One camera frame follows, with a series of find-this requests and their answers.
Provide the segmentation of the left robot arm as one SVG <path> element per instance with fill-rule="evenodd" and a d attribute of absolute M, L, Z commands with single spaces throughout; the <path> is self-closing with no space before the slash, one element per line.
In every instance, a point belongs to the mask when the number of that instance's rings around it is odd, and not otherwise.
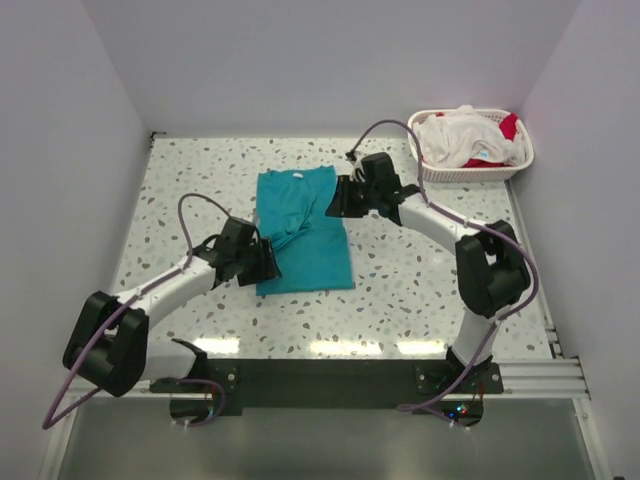
<path fill-rule="evenodd" d="M 120 397 L 142 380 L 173 380 L 196 392 L 211 380 L 206 353 L 174 339 L 154 344 L 151 330 L 178 308 L 231 280 L 240 286 L 280 277 L 272 242 L 230 217 L 175 267 L 133 289 L 98 291 L 84 303 L 63 354 L 70 372 Z"/>

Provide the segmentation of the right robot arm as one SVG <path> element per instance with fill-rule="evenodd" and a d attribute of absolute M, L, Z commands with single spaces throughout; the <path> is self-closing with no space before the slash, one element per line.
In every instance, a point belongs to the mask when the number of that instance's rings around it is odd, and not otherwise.
<path fill-rule="evenodd" d="M 481 380 L 478 365 L 492 356 L 498 322 L 531 285 L 525 256 L 511 225 L 481 224 L 430 200 L 424 183 L 404 185 L 386 153 L 364 157 L 349 175 L 337 177 L 326 214 L 363 218 L 375 212 L 394 224 L 426 236 L 455 257 L 455 275 L 464 317 L 448 348 L 448 386 L 469 392 Z"/>

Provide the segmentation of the teal t-shirt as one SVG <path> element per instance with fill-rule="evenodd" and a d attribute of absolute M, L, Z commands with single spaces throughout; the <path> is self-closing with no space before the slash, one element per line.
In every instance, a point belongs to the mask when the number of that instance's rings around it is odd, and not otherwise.
<path fill-rule="evenodd" d="M 279 278 L 256 286 L 258 296 L 354 287 L 343 221 L 326 214 L 336 186 L 332 166 L 258 175 L 257 225 L 271 241 L 281 271 Z"/>

